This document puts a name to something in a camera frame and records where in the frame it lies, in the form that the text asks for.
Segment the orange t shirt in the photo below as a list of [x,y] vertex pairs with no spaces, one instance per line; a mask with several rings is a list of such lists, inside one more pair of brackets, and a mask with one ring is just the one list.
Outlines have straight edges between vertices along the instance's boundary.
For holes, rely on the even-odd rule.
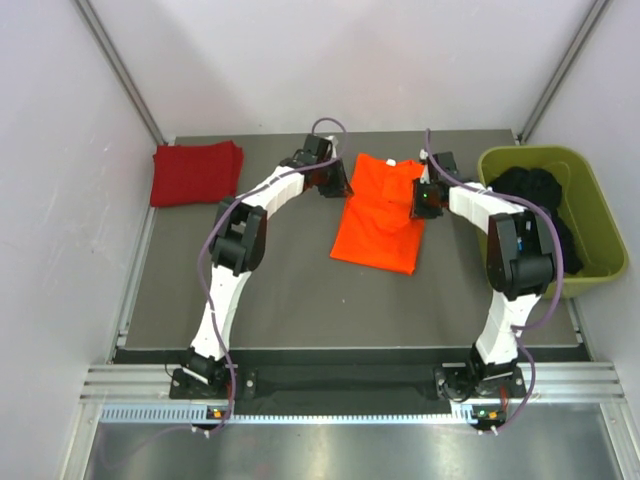
[[410,213],[413,182],[422,172],[423,165],[414,160],[390,163],[360,153],[330,257],[413,274],[425,221]]

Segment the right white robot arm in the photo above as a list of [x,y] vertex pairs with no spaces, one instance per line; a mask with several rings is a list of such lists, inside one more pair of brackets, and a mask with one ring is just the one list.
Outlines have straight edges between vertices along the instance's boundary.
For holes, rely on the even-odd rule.
[[518,342],[549,284],[559,275],[562,250],[550,216],[535,204],[462,182],[453,155],[421,150],[424,169],[412,183],[410,215],[461,217],[486,236],[485,270],[493,290],[485,326],[461,367],[441,367],[439,394],[451,401],[497,395],[520,379]]

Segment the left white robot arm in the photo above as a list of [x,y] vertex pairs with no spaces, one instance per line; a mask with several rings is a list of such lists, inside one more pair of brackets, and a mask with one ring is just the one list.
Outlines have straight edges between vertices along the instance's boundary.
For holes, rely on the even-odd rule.
[[325,198],[352,193],[333,135],[309,134],[252,190],[219,204],[212,231],[197,259],[205,295],[199,327],[175,371],[176,387],[207,396],[234,394],[229,337],[242,291],[266,251],[268,221],[286,203],[316,188]]

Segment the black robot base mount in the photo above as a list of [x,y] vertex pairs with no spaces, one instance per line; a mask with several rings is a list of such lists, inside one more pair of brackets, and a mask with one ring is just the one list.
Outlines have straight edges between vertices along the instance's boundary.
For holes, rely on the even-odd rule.
[[173,400],[234,401],[238,415],[342,416],[446,413],[452,400],[499,406],[521,399],[521,369],[480,380],[468,348],[236,349],[235,369],[186,354]]

